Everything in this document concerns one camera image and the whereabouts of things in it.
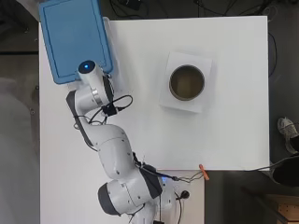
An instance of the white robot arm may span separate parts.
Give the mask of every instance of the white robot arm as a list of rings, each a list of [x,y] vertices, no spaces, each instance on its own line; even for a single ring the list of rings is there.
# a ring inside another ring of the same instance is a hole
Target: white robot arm
[[[154,199],[163,191],[161,178],[154,175],[153,167],[147,165],[147,169],[141,169],[135,165],[129,139],[122,128],[92,125],[86,120],[89,111],[112,104],[113,90],[96,63],[86,61],[78,72],[85,85],[69,92],[66,101],[84,141],[98,151],[103,168],[112,179],[99,189],[99,202],[107,214],[134,214],[132,223],[152,224],[157,209]]]

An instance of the blue plastic tray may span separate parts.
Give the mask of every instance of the blue plastic tray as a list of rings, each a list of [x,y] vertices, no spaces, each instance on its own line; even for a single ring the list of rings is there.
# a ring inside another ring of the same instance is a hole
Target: blue plastic tray
[[[113,64],[98,0],[52,0],[39,5],[50,69],[57,84],[79,79],[78,66],[97,62],[105,73]]]

